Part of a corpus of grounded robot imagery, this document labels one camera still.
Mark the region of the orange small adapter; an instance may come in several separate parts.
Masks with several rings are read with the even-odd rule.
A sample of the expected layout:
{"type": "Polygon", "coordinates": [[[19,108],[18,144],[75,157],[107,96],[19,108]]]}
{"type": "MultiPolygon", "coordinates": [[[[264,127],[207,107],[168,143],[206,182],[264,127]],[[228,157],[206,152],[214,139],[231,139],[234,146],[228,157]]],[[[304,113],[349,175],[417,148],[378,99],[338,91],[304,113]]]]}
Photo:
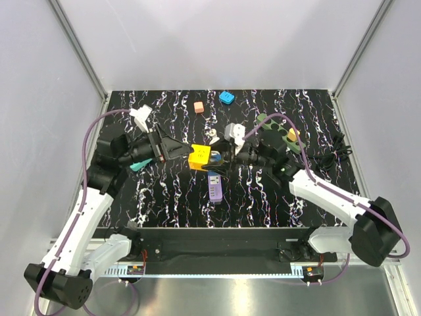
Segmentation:
{"type": "Polygon", "coordinates": [[[295,132],[295,130],[293,128],[290,128],[288,133],[287,133],[287,139],[288,139],[289,142],[296,142],[299,135],[300,135],[300,131],[295,132]]]}

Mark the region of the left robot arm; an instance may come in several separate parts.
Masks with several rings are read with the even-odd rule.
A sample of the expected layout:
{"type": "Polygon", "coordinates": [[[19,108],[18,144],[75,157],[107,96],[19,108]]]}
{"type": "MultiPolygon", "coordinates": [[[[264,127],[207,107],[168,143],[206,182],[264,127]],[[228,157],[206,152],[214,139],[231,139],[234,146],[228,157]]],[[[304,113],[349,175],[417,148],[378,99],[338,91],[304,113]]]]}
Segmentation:
{"type": "Polygon", "coordinates": [[[109,267],[123,258],[136,260],[143,246],[141,234],[134,228],[118,228],[95,251],[87,255],[86,250],[99,221],[127,180],[130,166],[146,160],[164,163],[190,153],[190,145],[170,137],[159,125],[138,139],[131,139],[119,124],[104,127],[65,227],[41,263],[31,263],[24,271],[36,298],[79,309],[89,298],[94,282],[109,267]]]}

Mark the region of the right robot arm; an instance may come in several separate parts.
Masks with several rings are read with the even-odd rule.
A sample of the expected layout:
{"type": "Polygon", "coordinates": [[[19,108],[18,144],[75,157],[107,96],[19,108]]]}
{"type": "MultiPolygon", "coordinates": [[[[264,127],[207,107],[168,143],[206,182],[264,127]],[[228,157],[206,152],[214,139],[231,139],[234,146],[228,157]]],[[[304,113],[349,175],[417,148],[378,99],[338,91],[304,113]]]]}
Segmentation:
{"type": "Polygon", "coordinates": [[[219,138],[210,132],[210,147],[220,160],[206,166],[222,176],[238,165],[252,165],[266,171],[271,181],[292,195],[305,199],[337,217],[343,226],[311,227],[284,252],[290,261],[313,261],[322,253],[353,253],[361,261],[379,267],[402,239],[403,233],[392,204],[382,197],[368,199],[321,179],[287,156],[279,132],[265,130],[256,146],[246,144],[243,135],[227,132],[219,138]]]}

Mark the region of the blue cube plug adapter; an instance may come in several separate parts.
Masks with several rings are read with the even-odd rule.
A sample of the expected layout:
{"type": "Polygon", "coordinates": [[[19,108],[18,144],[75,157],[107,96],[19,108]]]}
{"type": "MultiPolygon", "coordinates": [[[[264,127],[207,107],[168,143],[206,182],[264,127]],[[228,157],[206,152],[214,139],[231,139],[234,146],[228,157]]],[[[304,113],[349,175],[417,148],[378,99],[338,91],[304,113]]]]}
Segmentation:
{"type": "Polygon", "coordinates": [[[224,163],[222,154],[219,151],[211,151],[209,163],[211,165],[222,165],[224,163]]]}

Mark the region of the yellow cube socket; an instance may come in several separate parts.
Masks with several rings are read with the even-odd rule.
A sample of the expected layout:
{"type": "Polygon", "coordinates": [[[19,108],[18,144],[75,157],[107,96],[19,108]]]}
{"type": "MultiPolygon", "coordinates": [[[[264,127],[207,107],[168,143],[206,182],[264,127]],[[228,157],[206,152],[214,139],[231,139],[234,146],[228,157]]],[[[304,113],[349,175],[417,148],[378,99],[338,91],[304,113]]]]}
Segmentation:
{"type": "Polygon", "coordinates": [[[204,171],[211,156],[211,147],[208,145],[192,144],[193,152],[189,154],[188,164],[191,170],[204,171]]]}

